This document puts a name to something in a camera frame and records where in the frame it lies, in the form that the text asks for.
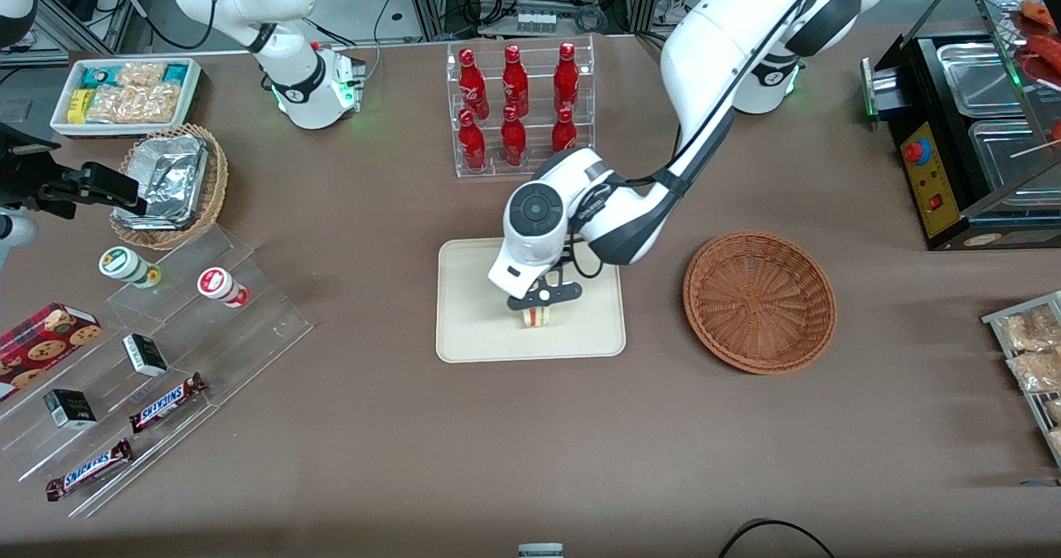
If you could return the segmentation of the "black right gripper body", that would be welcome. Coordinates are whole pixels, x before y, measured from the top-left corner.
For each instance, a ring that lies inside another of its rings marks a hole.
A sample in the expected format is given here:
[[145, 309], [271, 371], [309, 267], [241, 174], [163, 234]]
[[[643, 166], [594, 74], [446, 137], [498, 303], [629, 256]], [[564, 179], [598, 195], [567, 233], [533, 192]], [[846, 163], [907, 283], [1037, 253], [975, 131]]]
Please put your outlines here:
[[1, 206], [3, 209], [44, 211], [64, 217], [63, 200], [39, 198], [41, 189], [60, 179], [63, 168], [51, 153], [58, 143], [35, 138], [1, 124]]

